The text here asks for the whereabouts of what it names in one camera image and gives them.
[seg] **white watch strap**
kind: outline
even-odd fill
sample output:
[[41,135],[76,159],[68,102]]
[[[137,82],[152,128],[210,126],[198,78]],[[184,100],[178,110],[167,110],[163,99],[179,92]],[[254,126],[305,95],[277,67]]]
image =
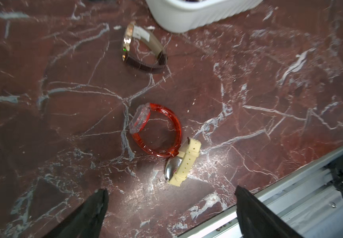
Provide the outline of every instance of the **white watch strap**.
[[140,40],[142,38],[142,39],[145,39],[148,42],[150,40],[149,32],[144,30],[142,27],[139,27],[139,26],[136,26],[136,25],[133,28],[133,35],[132,35],[132,37],[134,37],[134,38],[136,38],[138,40]]
[[181,183],[188,177],[188,173],[195,159],[199,156],[200,147],[201,143],[192,138],[189,138],[189,144],[187,146],[181,147],[177,156],[182,157],[182,162],[170,179],[169,184],[178,187],[181,186]]

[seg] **beige watch strap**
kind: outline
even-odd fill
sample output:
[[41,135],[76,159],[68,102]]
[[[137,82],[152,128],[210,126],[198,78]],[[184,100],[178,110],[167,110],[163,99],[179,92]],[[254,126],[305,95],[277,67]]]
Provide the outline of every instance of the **beige watch strap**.
[[200,147],[201,142],[188,138],[188,144],[183,145],[177,155],[182,158],[182,162],[173,177],[170,179],[170,184],[178,187],[181,186],[181,183],[188,177],[188,173],[192,168],[194,161],[199,156]]
[[161,51],[164,50],[164,47],[161,45],[160,41],[157,39],[157,37],[155,37],[155,35],[150,32],[147,31],[149,33],[149,41],[147,41],[147,39],[144,39],[141,37],[141,41],[144,42],[149,49],[151,49],[153,51],[153,53],[157,56],[161,53]]

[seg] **gray metal frame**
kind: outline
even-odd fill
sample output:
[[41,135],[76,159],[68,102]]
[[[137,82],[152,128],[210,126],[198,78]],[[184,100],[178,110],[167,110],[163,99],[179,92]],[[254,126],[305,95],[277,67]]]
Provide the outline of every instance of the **gray metal frame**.
[[[303,234],[309,231],[310,226],[303,225],[301,217],[308,216],[303,213],[303,209],[311,208],[315,212],[316,207],[325,209],[323,215],[328,216],[333,209],[329,204],[336,201],[340,208],[343,206],[341,193],[333,186],[327,184],[331,181],[329,169],[323,168],[331,161],[343,155],[343,146],[330,152],[329,154],[303,166],[287,177],[270,185],[255,194],[261,202],[269,209],[280,216],[296,231]],[[322,205],[313,205],[314,201],[323,201]],[[312,216],[313,219],[321,220],[323,217]],[[241,238],[239,223],[237,221],[236,206],[232,206],[217,216],[194,227],[190,231],[178,236],[179,238],[214,238],[233,237]]]

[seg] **beige rubber watch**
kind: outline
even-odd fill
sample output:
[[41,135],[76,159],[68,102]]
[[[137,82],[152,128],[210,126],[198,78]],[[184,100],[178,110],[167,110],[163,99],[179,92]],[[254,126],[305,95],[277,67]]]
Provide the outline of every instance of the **beige rubber watch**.
[[169,180],[169,184],[178,187],[181,186],[181,183],[188,177],[188,173],[193,166],[194,161],[199,156],[200,147],[201,142],[188,138],[188,143],[184,144],[179,149],[179,154],[177,156],[182,158],[182,162]]

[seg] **white container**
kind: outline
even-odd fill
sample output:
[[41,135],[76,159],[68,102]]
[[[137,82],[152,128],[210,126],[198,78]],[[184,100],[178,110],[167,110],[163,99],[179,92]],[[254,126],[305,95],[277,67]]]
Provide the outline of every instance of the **white container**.
[[157,23],[167,31],[182,33],[256,7],[262,0],[146,0]]

